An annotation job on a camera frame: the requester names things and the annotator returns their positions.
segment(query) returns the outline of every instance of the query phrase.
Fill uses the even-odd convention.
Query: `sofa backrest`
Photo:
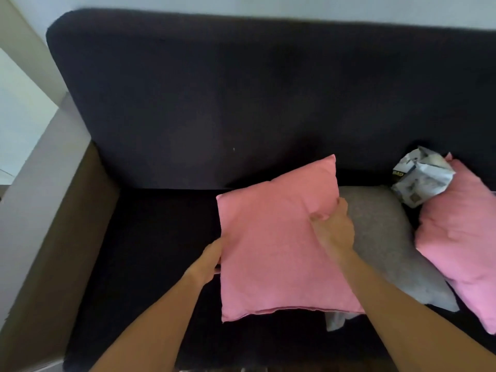
[[[46,37],[123,185],[242,187],[333,153],[367,184],[421,144],[496,189],[495,32],[86,9]]]

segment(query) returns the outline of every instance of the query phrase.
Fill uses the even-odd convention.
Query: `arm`
[[[222,239],[203,251],[183,277],[129,325],[91,372],[172,371],[200,291],[212,280]]]
[[[348,204],[328,219],[312,216],[319,242],[340,266],[394,363],[405,371],[496,370],[496,356],[441,316],[387,282],[353,250]]]

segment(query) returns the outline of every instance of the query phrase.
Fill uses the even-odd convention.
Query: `black fabric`
[[[86,372],[140,313],[167,292],[205,245],[220,235],[220,191],[124,190],[108,227],[69,342],[64,368]],[[435,308],[496,352],[473,313]],[[324,314],[279,311],[221,323],[218,277],[198,300],[177,357],[178,369],[282,365],[387,357],[366,318],[326,332]]]
[[[421,143],[496,189],[495,32],[80,10],[46,37],[122,184],[242,187],[332,153],[385,175]]]

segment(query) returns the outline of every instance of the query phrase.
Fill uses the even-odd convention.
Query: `hand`
[[[339,258],[353,251],[355,229],[348,217],[348,202],[344,198],[338,199],[338,206],[329,218],[324,220],[319,214],[311,214],[310,222],[329,257]]]
[[[191,275],[201,286],[210,282],[214,277],[215,266],[219,263],[224,240],[222,237],[208,244],[203,250],[202,255],[196,260],[184,273]]]

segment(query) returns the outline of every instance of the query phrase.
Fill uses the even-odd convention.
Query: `pink fabric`
[[[496,197],[462,162],[447,190],[420,213],[417,249],[446,278],[487,332],[496,333]]]
[[[222,321],[278,309],[363,313],[308,221],[339,196],[331,155],[272,181],[217,196],[222,235]]]

